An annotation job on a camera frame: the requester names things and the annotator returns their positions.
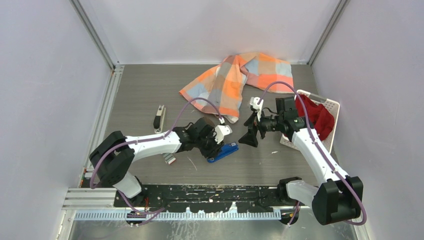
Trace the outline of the blue stapler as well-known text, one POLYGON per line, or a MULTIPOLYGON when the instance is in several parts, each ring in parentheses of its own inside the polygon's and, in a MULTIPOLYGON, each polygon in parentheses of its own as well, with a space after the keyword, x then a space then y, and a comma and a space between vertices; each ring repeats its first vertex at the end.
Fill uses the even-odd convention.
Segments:
POLYGON ((221 160, 238 150, 239 150, 239 145, 236 142, 227 143, 221 148, 221 151, 217 154, 217 156, 207 158, 206 160, 208 163, 215 163, 218 160, 221 160))

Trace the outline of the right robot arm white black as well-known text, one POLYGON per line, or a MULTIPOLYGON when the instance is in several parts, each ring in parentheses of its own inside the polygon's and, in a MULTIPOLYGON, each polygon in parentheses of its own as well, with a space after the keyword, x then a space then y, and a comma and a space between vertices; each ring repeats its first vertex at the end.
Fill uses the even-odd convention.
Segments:
POLYGON ((316 130, 306 116, 299 116, 297 97, 277 98, 276 114, 266 116, 263 100, 252 97, 252 114, 245 121, 247 133, 239 143, 258 146, 258 137, 267 132, 281 132, 300 151, 315 175, 318 186, 306 183, 300 177, 281 179, 276 196, 283 205, 304 204, 310 207, 321 225, 337 222, 354 224, 354 219, 367 219, 362 204, 364 185, 357 176, 351 177, 333 159, 320 141, 316 130))

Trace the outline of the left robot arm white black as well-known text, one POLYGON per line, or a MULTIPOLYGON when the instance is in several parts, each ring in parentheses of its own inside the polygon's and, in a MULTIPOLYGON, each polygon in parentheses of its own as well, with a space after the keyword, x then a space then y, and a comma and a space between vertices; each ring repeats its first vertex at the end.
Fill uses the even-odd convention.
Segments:
POLYGON ((214 125, 206 117, 158 134, 125 136, 121 131, 114 131, 88 158, 100 186, 116 188, 129 203, 138 207, 145 202, 146 193, 138 178, 129 173, 133 162, 161 154, 188 152, 194 148, 206 159, 215 158, 224 146, 224 138, 231 133, 229 125, 214 125))

